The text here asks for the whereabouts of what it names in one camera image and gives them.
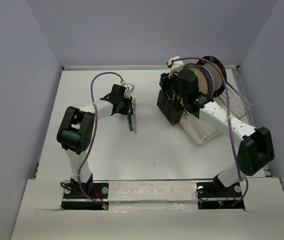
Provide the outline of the silver fork pink handle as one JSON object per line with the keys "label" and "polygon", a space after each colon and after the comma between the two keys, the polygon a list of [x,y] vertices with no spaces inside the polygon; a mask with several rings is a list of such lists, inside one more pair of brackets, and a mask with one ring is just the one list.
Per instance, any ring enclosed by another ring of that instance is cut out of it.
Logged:
{"label": "silver fork pink handle", "polygon": [[135,113],[133,114],[133,125],[134,125],[134,133],[137,133],[137,116],[136,116],[136,110]]}

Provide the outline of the black handled knife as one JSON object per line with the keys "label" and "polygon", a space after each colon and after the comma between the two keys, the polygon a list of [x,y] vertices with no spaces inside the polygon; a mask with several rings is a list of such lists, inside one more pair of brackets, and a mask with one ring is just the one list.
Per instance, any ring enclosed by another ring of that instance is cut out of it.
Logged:
{"label": "black handled knife", "polygon": [[183,106],[181,105],[181,99],[179,96],[176,97],[176,108],[178,111],[183,109]]}

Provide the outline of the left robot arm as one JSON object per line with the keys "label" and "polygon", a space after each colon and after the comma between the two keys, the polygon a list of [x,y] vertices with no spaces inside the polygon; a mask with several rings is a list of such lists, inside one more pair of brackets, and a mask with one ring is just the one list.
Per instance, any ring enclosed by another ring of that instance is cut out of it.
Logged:
{"label": "left robot arm", "polygon": [[127,115],[132,101],[134,85],[114,84],[111,92],[92,105],[66,109],[57,132],[57,142],[65,150],[72,171],[70,183],[62,186],[80,197],[88,197],[93,190],[93,174],[89,169],[87,154],[92,149],[98,120],[114,114]]}

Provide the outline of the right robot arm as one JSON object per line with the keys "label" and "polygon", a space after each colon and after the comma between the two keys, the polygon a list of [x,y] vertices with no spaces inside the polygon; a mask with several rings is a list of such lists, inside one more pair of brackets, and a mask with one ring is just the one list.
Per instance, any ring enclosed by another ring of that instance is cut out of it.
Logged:
{"label": "right robot arm", "polygon": [[234,163],[216,175],[204,187],[223,196],[230,187],[247,176],[253,176],[274,159],[270,130],[248,125],[223,109],[214,99],[216,72],[206,67],[184,66],[179,71],[160,76],[160,93],[164,98],[164,114],[177,123],[183,112],[207,122],[229,137],[235,155]]}

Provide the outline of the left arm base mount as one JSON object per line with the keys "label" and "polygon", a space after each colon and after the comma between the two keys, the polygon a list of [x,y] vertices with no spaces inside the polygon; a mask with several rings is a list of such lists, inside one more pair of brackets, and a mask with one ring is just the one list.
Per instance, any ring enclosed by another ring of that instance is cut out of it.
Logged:
{"label": "left arm base mount", "polygon": [[83,194],[78,183],[62,181],[63,188],[61,208],[64,210],[107,211],[109,209],[109,183],[95,182],[89,193]]}

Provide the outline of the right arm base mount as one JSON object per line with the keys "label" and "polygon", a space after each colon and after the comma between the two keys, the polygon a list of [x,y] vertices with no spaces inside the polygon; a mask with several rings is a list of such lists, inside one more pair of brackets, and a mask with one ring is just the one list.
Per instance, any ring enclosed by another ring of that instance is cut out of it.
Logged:
{"label": "right arm base mount", "polygon": [[223,170],[211,181],[196,183],[195,196],[200,209],[242,209],[243,199],[248,191],[248,180],[242,190],[237,170]]}

